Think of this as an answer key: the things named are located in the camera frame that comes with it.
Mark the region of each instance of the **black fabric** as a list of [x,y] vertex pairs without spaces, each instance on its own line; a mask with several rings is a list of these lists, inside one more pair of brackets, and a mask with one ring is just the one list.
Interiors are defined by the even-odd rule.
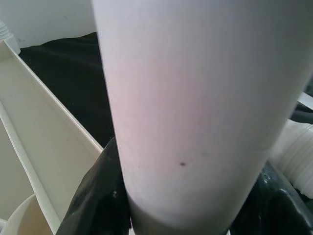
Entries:
[[230,230],[232,235],[313,235],[313,215],[267,163]]
[[20,57],[106,146],[114,131],[96,33],[22,48]]
[[[96,33],[23,48],[20,57],[105,146],[114,131]],[[313,80],[306,92],[313,96]],[[313,112],[298,104],[291,119],[313,124]],[[313,211],[313,200],[301,197]],[[129,225],[112,140],[82,180],[57,235],[124,235]],[[312,234],[312,217],[293,188],[267,164],[231,230],[232,235],[307,235]]]
[[130,211],[112,139],[82,179],[56,235],[127,235]]

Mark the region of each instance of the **flexible white pipe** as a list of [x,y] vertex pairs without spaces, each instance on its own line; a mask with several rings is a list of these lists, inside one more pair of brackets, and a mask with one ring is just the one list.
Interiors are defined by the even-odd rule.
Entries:
[[5,23],[2,21],[0,21],[0,42],[1,41],[5,41],[9,45],[9,47],[11,47],[13,51],[15,51],[15,53],[19,54],[21,52],[14,35],[9,31]]

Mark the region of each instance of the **white plastic pipe fitting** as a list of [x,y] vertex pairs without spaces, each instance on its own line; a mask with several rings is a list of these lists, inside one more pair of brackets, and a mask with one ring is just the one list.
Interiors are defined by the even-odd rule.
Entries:
[[137,235],[221,235],[313,68],[313,1],[94,0]]

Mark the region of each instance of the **pvc pipe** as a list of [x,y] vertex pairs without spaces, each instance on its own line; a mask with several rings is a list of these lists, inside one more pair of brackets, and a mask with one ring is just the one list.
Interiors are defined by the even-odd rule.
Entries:
[[225,234],[313,71],[313,1],[93,5],[135,233]]

